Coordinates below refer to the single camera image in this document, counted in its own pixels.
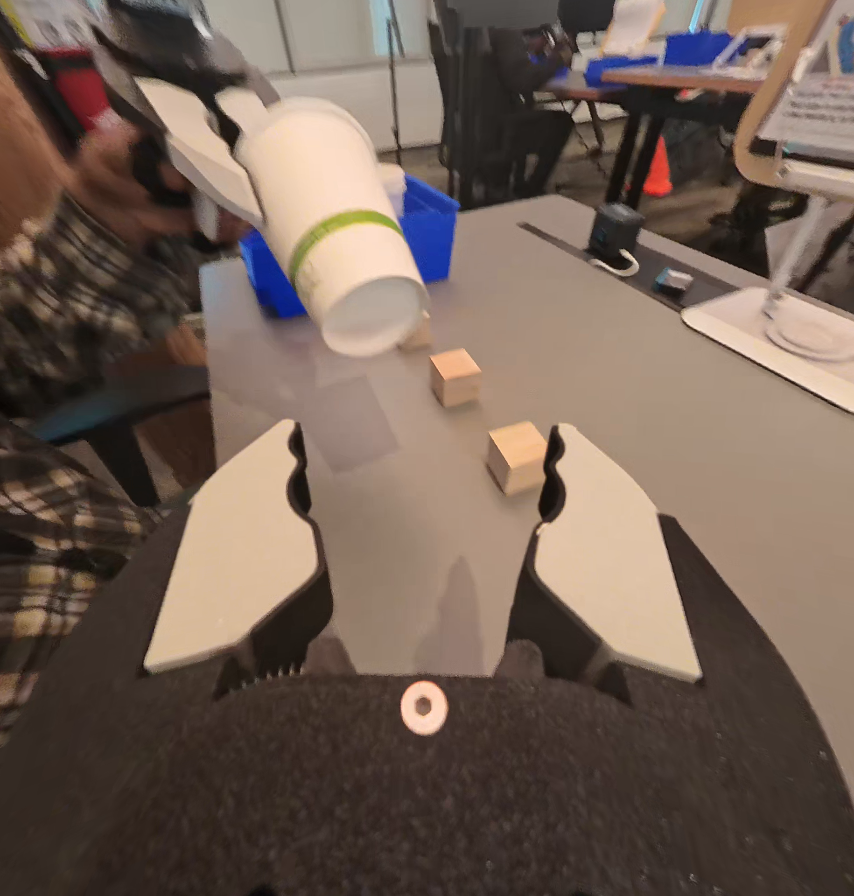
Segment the red fire extinguisher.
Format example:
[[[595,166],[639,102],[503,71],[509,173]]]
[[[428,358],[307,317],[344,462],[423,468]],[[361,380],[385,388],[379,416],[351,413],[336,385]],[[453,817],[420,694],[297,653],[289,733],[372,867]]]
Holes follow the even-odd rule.
[[[94,133],[104,126],[112,107],[90,51],[73,47],[40,54],[54,87],[84,132]]]

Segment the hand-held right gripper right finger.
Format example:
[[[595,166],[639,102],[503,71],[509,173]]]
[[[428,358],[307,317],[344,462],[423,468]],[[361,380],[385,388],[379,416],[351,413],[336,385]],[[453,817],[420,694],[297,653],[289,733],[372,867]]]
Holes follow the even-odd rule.
[[[599,681],[612,664],[702,679],[657,506],[573,425],[549,435],[540,521],[518,576],[506,643],[545,675]]]

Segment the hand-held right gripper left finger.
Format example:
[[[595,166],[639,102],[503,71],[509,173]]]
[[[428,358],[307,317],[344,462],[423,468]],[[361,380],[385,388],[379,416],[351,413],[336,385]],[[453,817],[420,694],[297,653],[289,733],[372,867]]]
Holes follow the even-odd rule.
[[[282,420],[190,500],[148,674],[212,658],[233,658],[251,678],[302,665],[333,615],[307,466],[300,424]]]

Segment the tan-edged display board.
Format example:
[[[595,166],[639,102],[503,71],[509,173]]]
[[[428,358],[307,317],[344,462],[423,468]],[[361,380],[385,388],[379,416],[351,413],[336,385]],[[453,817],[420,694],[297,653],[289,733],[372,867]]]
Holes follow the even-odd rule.
[[[797,151],[781,142],[760,140],[757,134],[784,91],[798,57],[803,54],[829,4],[830,2],[824,1],[796,2],[792,6],[793,19],[789,23],[781,50],[773,61],[762,87],[742,115],[735,136],[735,162],[741,175],[748,181],[798,193],[785,186],[779,173],[782,163],[790,159],[824,161],[828,164],[833,161],[849,161],[854,167],[854,159],[825,158],[819,153],[813,154],[806,148]]]

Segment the wood-edged office desk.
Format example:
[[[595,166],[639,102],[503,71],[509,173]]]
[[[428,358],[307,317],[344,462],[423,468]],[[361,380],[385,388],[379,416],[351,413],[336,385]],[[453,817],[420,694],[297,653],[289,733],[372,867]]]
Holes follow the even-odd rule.
[[[723,127],[736,132],[744,109],[764,83],[760,75],[738,76],[698,67],[650,65],[604,80],[619,81],[607,88],[592,88],[584,74],[558,77],[544,91],[558,99],[618,105],[626,124],[608,178],[605,203],[623,203],[636,209],[654,156],[657,139],[671,120]]]

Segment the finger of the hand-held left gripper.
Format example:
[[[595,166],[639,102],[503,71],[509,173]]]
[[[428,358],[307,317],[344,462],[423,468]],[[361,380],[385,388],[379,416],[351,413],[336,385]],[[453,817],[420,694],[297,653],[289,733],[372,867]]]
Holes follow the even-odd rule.
[[[279,101],[267,106],[253,89],[224,89],[216,94],[216,135],[222,141],[253,139],[279,109]]]
[[[220,229],[222,210],[258,229],[262,213],[246,170],[211,127],[211,115],[193,93],[139,77],[141,95],[164,127],[169,161],[196,190],[192,201],[201,230]]]

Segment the printed instruction sheet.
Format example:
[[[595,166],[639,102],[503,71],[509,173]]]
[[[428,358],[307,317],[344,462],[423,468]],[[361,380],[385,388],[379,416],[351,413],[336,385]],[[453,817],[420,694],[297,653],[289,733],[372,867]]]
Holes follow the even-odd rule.
[[[830,2],[758,138],[854,159],[854,1]]]

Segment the white paper holder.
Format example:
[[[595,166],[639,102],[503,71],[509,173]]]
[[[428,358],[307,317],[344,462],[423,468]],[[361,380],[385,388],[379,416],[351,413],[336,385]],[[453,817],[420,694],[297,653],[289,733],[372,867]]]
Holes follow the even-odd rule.
[[[601,56],[642,54],[666,11],[665,1],[616,1],[601,44]]]

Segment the person's left hand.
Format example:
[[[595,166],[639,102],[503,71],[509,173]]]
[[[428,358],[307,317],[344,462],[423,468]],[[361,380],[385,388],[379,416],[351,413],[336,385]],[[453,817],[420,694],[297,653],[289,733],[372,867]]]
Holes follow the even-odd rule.
[[[157,204],[134,176],[131,151],[142,136],[128,122],[92,134],[76,156],[66,188],[92,218],[138,249],[196,229],[191,209]]]

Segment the white document stand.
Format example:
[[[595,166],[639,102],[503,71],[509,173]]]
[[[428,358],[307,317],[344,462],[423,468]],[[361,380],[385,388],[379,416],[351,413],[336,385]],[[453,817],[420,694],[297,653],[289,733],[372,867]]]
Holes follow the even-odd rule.
[[[684,308],[681,321],[733,353],[854,415],[854,319],[791,289],[791,280],[835,203],[854,202],[854,167],[790,159],[780,176],[807,195],[769,285]]]

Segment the person's left forearm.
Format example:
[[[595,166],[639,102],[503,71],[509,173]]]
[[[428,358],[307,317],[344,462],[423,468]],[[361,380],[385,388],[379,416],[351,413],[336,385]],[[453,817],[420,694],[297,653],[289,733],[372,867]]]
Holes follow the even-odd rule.
[[[128,247],[63,193],[0,250],[0,412],[32,417],[102,381],[182,322],[202,256],[185,238]]]

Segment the blue plastic bin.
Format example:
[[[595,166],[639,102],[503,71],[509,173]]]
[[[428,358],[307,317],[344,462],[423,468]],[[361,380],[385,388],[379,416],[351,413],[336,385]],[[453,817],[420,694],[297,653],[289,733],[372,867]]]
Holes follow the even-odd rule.
[[[609,55],[609,56],[599,56],[587,63],[587,66],[584,71],[584,77],[586,84],[592,88],[607,88],[611,87],[612,84],[617,84],[619,81],[613,80],[611,82],[606,82],[604,80],[605,73],[614,72],[619,73],[628,69],[635,69],[644,66],[650,66],[653,64],[657,64],[660,62],[660,57],[658,55],[644,55],[644,56],[623,56],[623,55]]]
[[[413,175],[406,175],[406,193],[399,222],[423,281],[448,278],[456,218],[456,200]],[[287,276],[257,231],[240,243],[250,285],[266,315],[279,319],[306,316],[307,312]]]
[[[710,65],[732,40],[728,31],[701,29],[672,33],[666,37],[662,64],[680,68]]]

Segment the black charger with display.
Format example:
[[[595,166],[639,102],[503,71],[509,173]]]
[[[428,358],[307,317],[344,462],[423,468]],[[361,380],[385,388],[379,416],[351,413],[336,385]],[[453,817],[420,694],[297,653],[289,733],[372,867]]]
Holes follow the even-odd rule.
[[[588,253],[605,263],[619,262],[625,252],[633,254],[645,216],[622,203],[598,207],[590,231]]]

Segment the large black monitor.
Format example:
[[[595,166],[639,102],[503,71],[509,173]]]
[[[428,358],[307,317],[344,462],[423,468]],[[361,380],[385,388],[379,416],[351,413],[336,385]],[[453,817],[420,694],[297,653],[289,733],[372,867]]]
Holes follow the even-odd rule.
[[[438,17],[452,16],[459,28],[523,31],[556,21],[559,1],[433,1]]]

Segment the brown wooden furniture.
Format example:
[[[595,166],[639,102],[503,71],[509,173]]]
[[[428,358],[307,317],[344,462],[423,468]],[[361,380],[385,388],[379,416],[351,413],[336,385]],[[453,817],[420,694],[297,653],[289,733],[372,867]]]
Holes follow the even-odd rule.
[[[0,250],[28,220],[52,208],[67,173],[63,141],[51,135],[51,114],[26,94],[28,67],[0,42]],[[216,469],[216,448],[208,400],[147,420],[138,431],[181,487],[199,483]]]

